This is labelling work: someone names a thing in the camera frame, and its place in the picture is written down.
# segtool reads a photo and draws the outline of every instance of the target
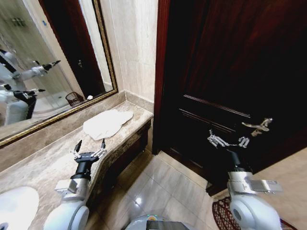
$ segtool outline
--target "vanity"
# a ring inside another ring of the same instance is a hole
[[[117,175],[147,145],[147,133],[153,114],[141,107],[124,101],[114,107],[120,112],[132,111],[133,118],[118,133],[106,138],[106,157],[92,165],[88,206],[101,191],[101,185]],[[69,179],[77,168],[73,159],[74,146],[83,141],[80,152],[95,151],[101,140],[94,141],[79,127],[43,149],[0,172],[0,194],[10,189],[29,186],[37,190],[39,205],[29,229],[42,229],[49,213],[60,204],[61,195],[54,191],[59,180]]]

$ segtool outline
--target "mirror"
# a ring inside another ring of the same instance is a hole
[[[0,146],[118,91],[99,4],[0,1]]]

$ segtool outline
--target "dark wooden door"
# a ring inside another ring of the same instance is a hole
[[[85,97],[105,91],[77,0],[39,0]]]
[[[232,164],[208,142],[210,128],[237,142],[253,131],[242,122],[272,117],[270,132],[240,152],[254,172],[307,145],[305,9],[307,1],[170,1],[154,144],[215,191],[225,188]]]

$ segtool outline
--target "white sink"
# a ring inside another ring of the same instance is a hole
[[[31,187],[18,187],[0,194],[0,230],[28,229],[38,202],[38,193]]]

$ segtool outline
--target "marble countertop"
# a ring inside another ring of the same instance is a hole
[[[106,138],[107,155],[112,154],[153,117],[151,112],[128,101],[114,108],[118,111],[132,111],[133,118],[126,122],[114,136]],[[61,196],[54,191],[54,187],[59,180],[69,179],[75,173],[77,163],[70,151],[80,140],[83,140],[80,152],[95,151],[101,145],[101,140],[92,140],[90,136],[84,133],[83,128],[79,127],[0,172],[0,193],[19,186],[30,186],[38,191],[39,206],[29,229],[42,229],[49,213],[60,204]],[[93,189],[94,182],[97,180],[97,168],[104,159],[102,158],[92,165],[90,190]]]

